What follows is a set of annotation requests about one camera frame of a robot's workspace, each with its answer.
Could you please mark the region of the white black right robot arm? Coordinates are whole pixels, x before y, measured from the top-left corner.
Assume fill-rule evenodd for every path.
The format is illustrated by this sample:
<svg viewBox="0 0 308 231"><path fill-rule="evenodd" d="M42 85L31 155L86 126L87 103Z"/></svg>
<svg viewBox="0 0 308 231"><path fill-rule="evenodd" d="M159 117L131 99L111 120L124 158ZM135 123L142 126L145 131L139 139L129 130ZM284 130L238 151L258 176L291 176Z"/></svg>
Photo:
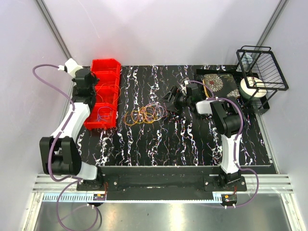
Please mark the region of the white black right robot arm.
<svg viewBox="0 0 308 231"><path fill-rule="evenodd" d="M222 161L219 167L218 184L229 191L241 184L239 143L246 118L234 97L219 98L201 81L188 80L182 88L173 86L160 99L166 110L180 114L190 107L200 115L212 115L215 128L222 139Z"/></svg>

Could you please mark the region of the red plastic compartment bin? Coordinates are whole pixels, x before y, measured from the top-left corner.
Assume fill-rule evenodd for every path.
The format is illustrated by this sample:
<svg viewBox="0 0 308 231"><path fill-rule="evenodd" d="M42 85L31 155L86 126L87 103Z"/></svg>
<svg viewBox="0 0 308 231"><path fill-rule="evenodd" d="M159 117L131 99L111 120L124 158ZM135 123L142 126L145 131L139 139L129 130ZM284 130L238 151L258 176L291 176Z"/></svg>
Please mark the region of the red plastic compartment bin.
<svg viewBox="0 0 308 231"><path fill-rule="evenodd" d="M121 64L116 59L95 59L90 71L99 81L95 86L96 104L84 122L84 127L88 130L115 128Z"/></svg>

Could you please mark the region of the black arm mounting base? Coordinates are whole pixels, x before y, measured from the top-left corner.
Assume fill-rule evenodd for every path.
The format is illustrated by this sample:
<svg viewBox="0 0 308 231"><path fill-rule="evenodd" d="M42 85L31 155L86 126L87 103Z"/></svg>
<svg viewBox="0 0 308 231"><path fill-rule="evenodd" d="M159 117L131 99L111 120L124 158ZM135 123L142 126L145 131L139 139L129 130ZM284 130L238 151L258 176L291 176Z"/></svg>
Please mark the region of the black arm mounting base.
<svg viewBox="0 0 308 231"><path fill-rule="evenodd" d="M77 183L52 202L221 203L222 194L246 192L240 173L227 177L219 167L102 167L97 180Z"/></svg>

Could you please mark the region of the white green bowl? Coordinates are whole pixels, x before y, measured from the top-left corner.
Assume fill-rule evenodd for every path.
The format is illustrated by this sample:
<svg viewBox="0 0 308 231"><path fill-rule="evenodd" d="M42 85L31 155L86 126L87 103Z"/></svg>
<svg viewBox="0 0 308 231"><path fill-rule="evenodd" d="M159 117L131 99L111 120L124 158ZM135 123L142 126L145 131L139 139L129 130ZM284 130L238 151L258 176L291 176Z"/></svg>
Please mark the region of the white green bowl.
<svg viewBox="0 0 308 231"><path fill-rule="evenodd" d="M265 84L257 77L247 77L248 85L243 78L240 82L240 95L247 99L256 101L267 94L267 90L263 89Z"/></svg>

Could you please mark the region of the floral patterned cushion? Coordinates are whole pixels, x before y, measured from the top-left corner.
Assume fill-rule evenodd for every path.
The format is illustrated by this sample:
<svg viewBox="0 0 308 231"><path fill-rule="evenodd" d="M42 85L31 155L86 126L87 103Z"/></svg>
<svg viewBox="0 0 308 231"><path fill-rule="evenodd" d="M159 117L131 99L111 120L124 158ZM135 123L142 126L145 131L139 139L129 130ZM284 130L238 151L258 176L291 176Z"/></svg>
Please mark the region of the floral patterned cushion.
<svg viewBox="0 0 308 231"><path fill-rule="evenodd" d="M202 79L214 96L239 98L240 92L232 74L206 74Z"/></svg>

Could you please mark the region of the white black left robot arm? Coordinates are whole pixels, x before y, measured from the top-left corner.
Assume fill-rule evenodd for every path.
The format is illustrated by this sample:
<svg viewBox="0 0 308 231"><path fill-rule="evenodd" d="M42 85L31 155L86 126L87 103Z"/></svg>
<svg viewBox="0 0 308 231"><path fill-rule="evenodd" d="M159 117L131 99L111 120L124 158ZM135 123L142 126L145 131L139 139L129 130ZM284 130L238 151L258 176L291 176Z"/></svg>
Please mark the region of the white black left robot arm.
<svg viewBox="0 0 308 231"><path fill-rule="evenodd" d="M37 68L37 66L33 68L33 75L66 97L70 103L69 110L59 127L50 136L43 137L39 141L43 172L50 175L55 182L66 178L87 180L87 185L91 189L100 190L104 184L103 177L98 175L96 166L81 160L76 145L77 135L96 104L95 86L99 81L98 78L72 58L64 65L56 66L59 71L64 71L72 77L74 83L72 96L68 96L39 77L36 73Z"/></svg>

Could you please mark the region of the black rack tray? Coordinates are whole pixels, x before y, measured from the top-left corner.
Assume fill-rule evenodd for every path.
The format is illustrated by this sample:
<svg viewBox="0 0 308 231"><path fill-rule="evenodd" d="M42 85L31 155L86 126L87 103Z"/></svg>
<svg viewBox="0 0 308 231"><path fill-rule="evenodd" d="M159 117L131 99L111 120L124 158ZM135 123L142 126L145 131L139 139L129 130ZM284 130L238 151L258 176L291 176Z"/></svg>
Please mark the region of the black rack tray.
<svg viewBox="0 0 308 231"><path fill-rule="evenodd" d="M200 80L201 82L204 75L206 74L232 74L236 85L240 91L240 82L241 80L244 78L241 72L237 72L236 69L231 69L231 70L205 70L205 69L196 69L195 74L194 74L194 79L195 80ZM257 77L256 73L247 73L246 74L247 77ZM214 96L214 93L211 91L211 89L206 91L206 95L207 96ZM253 100L247 100L245 98L243 98L241 95L239 98L236 99L239 103L239 105L241 106L242 110L244 113L254 113L254 114L263 114L265 112L267 112L269 110L269 103L268 100L266 98L266 95L264 97L262 97L261 99L258 99L256 101Z"/></svg>

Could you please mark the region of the clear glass cup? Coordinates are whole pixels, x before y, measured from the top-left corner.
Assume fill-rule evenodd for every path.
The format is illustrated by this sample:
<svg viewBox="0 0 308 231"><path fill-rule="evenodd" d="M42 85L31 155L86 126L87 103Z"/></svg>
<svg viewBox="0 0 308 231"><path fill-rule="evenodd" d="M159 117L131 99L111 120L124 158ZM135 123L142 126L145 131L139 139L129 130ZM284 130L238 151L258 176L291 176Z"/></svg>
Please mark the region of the clear glass cup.
<svg viewBox="0 0 308 231"><path fill-rule="evenodd" d="M244 68L244 72L248 72L250 70L251 63L253 62L253 58L248 54L241 54L241 61L239 62L236 71L242 72L242 67Z"/></svg>

